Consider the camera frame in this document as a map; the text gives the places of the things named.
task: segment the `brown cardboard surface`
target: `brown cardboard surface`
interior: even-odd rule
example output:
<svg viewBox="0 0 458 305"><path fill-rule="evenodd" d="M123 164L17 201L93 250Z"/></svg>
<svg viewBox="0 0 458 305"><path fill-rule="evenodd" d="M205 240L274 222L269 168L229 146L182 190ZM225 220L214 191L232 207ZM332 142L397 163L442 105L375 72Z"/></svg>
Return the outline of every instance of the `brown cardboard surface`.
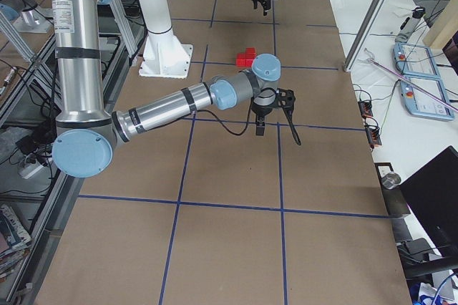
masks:
<svg viewBox="0 0 458 305"><path fill-rule="evenodd" d="M86 180L82 194L176 200L190 121L176 122L118 148L111 165Z"/></svg>
<svg viewBox="0 0 458 305"><path fill-rule="evenodd" d="M230 126L236 132L243 127ZM250 125L235 137L217 122L195 123L183 201L278 208L279 194L276 127L256 137Z"/></svg>
<svg viewBox="0 0 458 305"><path fill-rule="evenodd" d="M175 207L79 199L36 305L157 304Z"/></svg>
<svg viewBox="0 0 458 305"><path fill-rule="evenodd" d="M283 66L341 69L345 61L335 27L276 27L277 57Z"/></svg>
<svg viewBox="0 0 458 305"><path fill-rule="evenodd" d="M286 208L386 215L364 131L281 128Z"/></svg>
<svg viewBox="0 0 458 305"><path fill-rule="evenodd" d="M282 304L279 213L183 206L164 305Z"/></svg>
<svg viewBox="0 0 458 305"><path fill-rule="evenodd" d="M389 221L285 214L288 303L409 304Z"/></svg>
<svg viewBox="0 0 458 305"><path fill-rule="evenodd" d="M139 58L137 66L130 68L114 107L116 110L125 112L130 108L149 104L182 88L190 87L199 83L202 74L202 65L192 63L185 79L143 77L138 74L141 63L142 59Z"/></svg>
<svg viewBox="0 0 458 305"><path fill-rule="evenodd" d="M269 24L214 22L208 39L208 62L235 64L237 53L247 47L256 48L258 54L274 52L273 30Z"/></svg>
<svg viewBox="0 0 458 305"><path fill-rule="evenodd" d="M168 0L172 19L211 20L215 0Z"/></svg>
<svg viewBox="0 0 458 305"><path fill-rule="evenodd" d="M253 2L250 0L218 0L215 20L272 24L272 13L269 11L266 16L263 16L261 9L253 10Z"/></svg>
<svg viewBox="0 0 458 305"><path fill-rule="evenodd" d="M336 26L329 0L277 0L275 6L275 23L295 24L302 29L307 25ZM297 8L291 15L291 8Z"/></svg>
<svg viewBox="0 0 458 305"><path fill-rule="evenodd" d="M203 62L207 49L210 22L172 20L173 32L179 37L182 44L191 44L193 49L193 62Z"/></svg>
<svg viewBox="0 0 458 305"><path fill-rule="evenodd" d="M278 86L295 90L293 122L297 125L363 128L348 73L283 68ZM283 111L278 111L277 120L288 123Z"/></svg>

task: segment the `metal frame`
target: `metal frame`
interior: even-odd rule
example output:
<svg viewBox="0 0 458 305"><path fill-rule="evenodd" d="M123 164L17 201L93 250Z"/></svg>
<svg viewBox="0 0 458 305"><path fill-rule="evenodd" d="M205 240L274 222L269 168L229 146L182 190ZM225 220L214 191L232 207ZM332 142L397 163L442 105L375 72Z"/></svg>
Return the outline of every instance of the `metal frame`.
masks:
<svg viewBox="0 0 458 305"><path fill-rule="evenodd" d="M380 9L384 5L385 0L372 0L371 6L367 11L366 16L364 17L363 23L359 28L358 34L356 35L355 41L351 45L349 54L343 65L343 69L346 72L350 72L351 68L356 62L359 52L363 49L364 44L366 43L367 36L369 35L372 26L377 18L377 15L380 12Z"/></svg>

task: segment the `rod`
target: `rod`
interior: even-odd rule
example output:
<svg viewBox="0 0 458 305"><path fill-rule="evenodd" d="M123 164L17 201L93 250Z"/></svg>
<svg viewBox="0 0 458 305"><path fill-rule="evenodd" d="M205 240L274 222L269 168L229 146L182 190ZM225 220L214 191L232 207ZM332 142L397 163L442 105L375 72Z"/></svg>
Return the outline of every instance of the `rod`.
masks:
<svg viewBox="0 0 458 305"><path fill-rule="evenodd" d="M442 105L444 105L444 107L448 108L449 110L453 110L454 112L458 113L458 108L455 108L452 105L449 105L448 103L442 101L442 99L439 99L436 95L433 95L432 93L428 92L427 90L423 89L422 87L419 87L418 85L410 82L406 77L402 76L401 74L398 74L397 72L394 72L393 70L390 70L389 68L385 67L384 65L379 64L378 62L376 62L372 58L370 58L368 60L370 61L370 63L376 65L377 67L379 67L379 68L385 70L386 72L389 72L390 74L396 76L398 79L400 79L402 82L407 83L412 88L419 90L423 94L431 97L433 100L436 100L437 102L441 103Z"/></svg>

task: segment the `power strip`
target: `power strip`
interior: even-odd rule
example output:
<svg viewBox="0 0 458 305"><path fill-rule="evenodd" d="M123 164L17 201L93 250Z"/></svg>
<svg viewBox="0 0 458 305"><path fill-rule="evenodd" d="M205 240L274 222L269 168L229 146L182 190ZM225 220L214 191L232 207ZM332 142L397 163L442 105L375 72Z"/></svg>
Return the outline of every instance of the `power strip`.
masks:
<svg viewBox="0 0 458 305"><path fill-rule="evenodd" d="M51 164L51 161L52 158L48 157L43 164L41 164L38 160L35 160L34 163L27 162L24 167L19 168L19 176L27 180L38 173L41 169L48 168L48 165Z"/></svg>

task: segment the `black band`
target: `black band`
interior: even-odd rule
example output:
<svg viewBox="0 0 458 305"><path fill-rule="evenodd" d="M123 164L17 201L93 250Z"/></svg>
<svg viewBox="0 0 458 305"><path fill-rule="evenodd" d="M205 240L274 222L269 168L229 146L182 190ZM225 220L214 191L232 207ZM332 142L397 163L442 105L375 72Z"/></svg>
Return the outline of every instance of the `black band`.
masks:
<svg viewBox="0 0 458 305"><path fill-rule="evenodd" d="M35 5L34 5L34 6L31 6L30 8L24 9L23 11L31 11L31 10L35 10L37 7L38 7L38 3L35 3Z"/></svg>
<svg viewBox="0 0 458 305"><path fill-rule="evenodd" d="M130 115L130 119L132 121L132 124L134 124L134 127L137 133L141 134L141 133L146 132L146 130L144 129L142 125L142 122L140 121L140 117L138 116L137 108L132 108L131 110L129 110L129 115Z"/></svg>
<svg viewBox="0 0 458 305"><path fill-rule="evenodd" d="M170 32L171 30L172 30L172 26L170 26L170 28L167 31L163 31L163 32L160 32L160 33L151 32L149 29L148 29L148 32L151 33L151 34L160 35L160 34L165 34L167 32Z"/></svg>
<svg viewBox="0 0 458 305"><path fill-rule="evenodd" d="M198 110L198 108L195 106L194 97L191 94L191 92L189 91L189 89L188 88L181 89L181 92L185 96L186 102L189 105L189 110L191 111L191 113Z"/></svg>
<svg viewBox="0 0 458 305"><path fill-rule="evenodd" d="M100 50L83 49L81 47L56 47L56 58L63 59L100 59Z"/></svg>
<svg viewBox="0 0 458 305"><path fill-rule="evenodd" d="M207 93L208 93L208 97L210 98L210 104L213 104L213 98L212 98L212 93L210 91L210 88L208 87L207 83L205 82L203 82L203 85L205 86Z"/></svg>
<svg viewBox="0 0 458 305"><path fill-rule="evenodd" d="M121 139L123 142L129 142L129 138L124 134L124 131L122 130L120 120L117 118L116 112L112 113L112 120L113 120L113 125L116 128L116 132L118 135L120 135Z"/></svg>
<svg viewBox="0 0 458 305"><path fill-rule="evenodd" d="M94 128L111 125L112 120L104 119L98 121L89 121L89 122L65 122L65 121L56 121L56 126L60 128Z"/></svg>
<svg viewBox="0 0 458 305"><path fill-rule="evenodd" d="M242 72L246 75L246 78L248 78L248 81L250 82L251 88L253 89L253 97L257 97L260 94L258 78L253 72L248 70L244 70Z"/></svg>

